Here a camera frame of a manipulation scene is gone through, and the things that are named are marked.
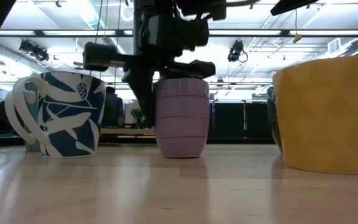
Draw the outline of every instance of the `desk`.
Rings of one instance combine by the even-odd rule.
[[[0,149],[0,224],[355,224],[358,175],[287,168],[274,145],[207,145],[199,159],[157,147],[100,147],[42,159]]]

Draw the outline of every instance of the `white mug handle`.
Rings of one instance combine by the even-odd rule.
[[[38,141],[40,141],[41,144],[47,146],[50,144],[48,134],[39,128],[37,122],[35,122],[25,103],[24,86],[26,83],[33,83],[37,87],[38,93],[41,97],[47,95],[48,83],[38,77],[29,76],[16,81],[12,90],[13,102],[18,114],[23,119],[25,125],[27,125],[27,127],[30,129],[31,133],[38,139]]]
[[[30,104],[35,103],[37,96],[33,91],[25,91],[25,98],[27,102]],[[20,124],[19,119],[17,119],[15,106],[13,102],[12,92],[10,91],[5,98],[5,111],[7,119],[9,120],[10,124],[12,125],[13,129],[22,137],[23,140],[28,142],[29,144],[35,144],[37,141],[33,134],[29,134]]]

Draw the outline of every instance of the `wooden desk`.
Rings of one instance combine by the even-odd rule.
[[[0,149],[0,224],[355,224],[358,175],[287,168],[273,145],[207,145],[199,159],[100,147],[42,159]]]

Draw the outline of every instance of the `yellow ceramic vase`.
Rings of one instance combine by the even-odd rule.
[[[294,65],[273,84],[285,165],[358,174],[358,56]]]

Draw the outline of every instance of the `blue and white mug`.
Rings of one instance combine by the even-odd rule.
[[[38,89],[24,89],[33,83]],[[93,156],[99,143],[106,84],[79,73],[47,72],[21,78],[5,100],[6,114],[15,131],[29,144],[39,140],[42,155],[48,158]],[[38,103],[37,121],[26,105]],[[20,125],[16,113],[31,131]]]

